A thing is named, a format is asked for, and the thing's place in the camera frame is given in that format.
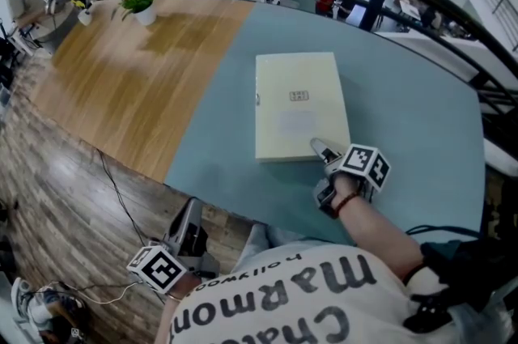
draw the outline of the cable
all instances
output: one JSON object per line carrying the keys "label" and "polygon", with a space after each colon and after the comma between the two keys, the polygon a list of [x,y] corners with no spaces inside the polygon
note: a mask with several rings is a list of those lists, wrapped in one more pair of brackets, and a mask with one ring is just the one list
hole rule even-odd
{"label": "cable", "polygon": [[[83,291],[84,289],[88,289],[88,288],[92,288],[92,287],[97,287],[97,285],[90,285],[89,287],[86,287],[86,288],[74,288],[70,285],[67,285],[66,283],[64,282],[61,282],[61,281],[54,281],[54,282],[51,282],[49,285],[47,285],[47,287],[50,287],[51,285],[55,285],[55,284],[60,284],[60,285],[65,285],[67,288],[70,288],[71,290],[73,291],[76,291],[78,294],[80,294],[83,298],[86,298],[88,299],[89,301],[93,302],[93,303],[96,303],[96,304],[99,304],[99,305],[107,305],[107,304],[113,304],[114,302],[116,301],[119,301],[121,300],[125,293],[131,288],[131,287],[134,287],[135,285],[138,285],[139,283],[143,283],[142,281],[137,281],[137,282],[133,282],[131,283],[130,285],[126,285],[125,286],[125,289],[123,290],[122,292],[122,295],[119,296],[118,298],[115,298],[115,299],[112,299],[111,301],[107,301],[107,302],[100,302],[100,301],[96,301],[95,299],[93,298],[90,298],[88,295],[86,294],[83,294],[81,291]],[[105,287],[121,287],[119,285],[105,285]],[[48,290],[45,290],[45,291],[34,291],[34,292],[28,292],[27,294],[25,295],[35,295],[35,294],[44,294],[45,292],[47,292]],[[75,296],[74,294],[68,292],[68,291],[55,291],[55,290],[52,290],[54,292],[56,292],[57,294],[65,294],[65,295],[70,295],[70,296]]]}
{"label": "cable", "polygon": [[97,152],[99,152],[99,156],[100,156],[100,160],[101,160],[101,162],[103,164],[104,172],[106,173],[106,175],[108,176],[108,178],[112,182],[113,188],[115,189],[115,193],[117,193],[117,197],[119,199],[119,202],[120,202],[122,208],[124,209],[124,212],[128,215],[129,220],[131,220],[131,223],[133,224],[133,227],[134,227],[135,231],[137,232],[138,238],[140,239],[140,243],[142,244],[142,246],[146,246],[146,244],[144,243],[144,240],[142,239],[142,236],[141,236],[142,231],[138,228],[137,224],[135,223],[135,221],[131,217],[131,214],[129,213],[128,209],[126,209],[124,201],[122,200],[121,192],[119,191],[119,188],[117,187],[117,183],[115,183],[115,180],[113,179],[112,173],[108,169],[108,165],[104,162],[104,154],[103,154],[103,152],[101,150],[99,150],[99,148],[97,148],[96,150],[97,150]]}
{"label": "cable", "polygon": [[418,235],[420,233],[426,233],[428,231],[450,231],[451,233],[456,233],[457,235],[463,236],[471,236],[476,239],[481,239],[484,236],[478,231],[473,231],[471,229],[466,229],[465,227],[457,227],[457,226],[431,226],[429,224],[422,224],[416,227],[412,227],[408,231],[406,231],[407,235]]}
{"label": "cable", "polygon": [[78,294],[80,294],[84,298],[90,300],[91,302],[94,302],[94,303],[99,304],[99,305],[107,305],[107,304],[113,304],[114,302],[121,300],[124,297],[126,291],[128,291],[131,287],[134,287],[135,285],[138,285],[139,283],[142,283],[142,281],[133,282],[131,285],[128,285],[126,288],[124,288],[121,296],[119,296],[118,298],[112,299],[111,301],[108,301],[108,302],[96,301],[95,299],[90,298],[88,295],[83,294],[81,291],[77,291],[77,290],[76,291],[78,292]]}

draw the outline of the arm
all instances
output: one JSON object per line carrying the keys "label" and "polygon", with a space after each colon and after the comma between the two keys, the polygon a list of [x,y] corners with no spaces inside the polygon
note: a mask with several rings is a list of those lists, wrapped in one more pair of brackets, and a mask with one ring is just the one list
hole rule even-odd
{"label": "arm", "polygon": [[23,29],[35,22],[37,22],[40,18],[45,16],[45,9],[33,11],[32,13],[23,14],[17,19],[15,19],[16,25],[18,28]]}
{"label": "arm", "polygon": [[[193,274],[186,274],[169,291],[169,294],[175,296],[178,299],[183,299],[188,293],[190,293],[201,283],[202,281],[199,277]],[[156,333],[155,344],[167,344],[172,316],[174,315],[178,304],[178,301],[168,298],[168,301],[163,308],[162,316],[160,317],[160,325],[159,330]]]}
{"label": "arm", "polygon": [[155,337],[155,344],[166,344],[169,337],[169,329],[171,328],[172,316],[178,307],[179,302],[173,299],[168,299],[163,308],[162,316],[160,317],[159,331]]}
{"label": "arm", "polygon": [[46,307],[52,316],[62,316],[69,322],[70,325],[72,325],[72,327],[78,328],[78,325],[75,322],[74,318],[72,318],[69,312],[66,311],[66,308],[63,307],[61,302],[52,302],[51,304],[48,304]]}
{"label": "arm", "polygon": [[[335,179],[334,186],[337,196],[332,207],[357,189],[356,182],[343,174]],[[355,197],[342,207],[340,220],[358,246],[381,259],[399,279],[422,264],[419,244],[362,197]]]}

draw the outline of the logo on book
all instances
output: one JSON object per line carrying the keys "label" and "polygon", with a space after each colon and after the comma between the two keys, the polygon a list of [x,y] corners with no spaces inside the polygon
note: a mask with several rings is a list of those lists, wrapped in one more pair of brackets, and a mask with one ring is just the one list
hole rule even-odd
{"label": "logo on book", "polygon": [[290,101],[307,101],[309,100],[308,91],[292,91],[290,92]]}

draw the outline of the right hand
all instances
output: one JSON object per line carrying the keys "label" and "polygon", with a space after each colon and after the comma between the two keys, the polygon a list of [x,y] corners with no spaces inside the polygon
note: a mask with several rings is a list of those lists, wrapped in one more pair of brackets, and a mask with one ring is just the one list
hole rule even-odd
{"label": "right hand", "polygon": [[342,172],[334,179],[334,189],[341,197],[347,197],[358,190],[358,181]]}

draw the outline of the hand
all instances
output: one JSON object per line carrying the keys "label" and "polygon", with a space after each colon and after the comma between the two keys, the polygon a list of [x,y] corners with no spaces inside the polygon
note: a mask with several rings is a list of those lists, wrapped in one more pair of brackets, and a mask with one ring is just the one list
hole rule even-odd
{"label": "hand", "polygon": [[358,190],[358,181],[342,172],[334,179],[334,189],[337,191],[336,197],[345,198]]}
{"label": "hand", "polygon": [[183,299],[188,293],[190,293],[195,287],[200,285],[202,280],[195,274],[185,274],[180,278],[180,281],[174,284],[169,290],[168,294],[177,298]]}

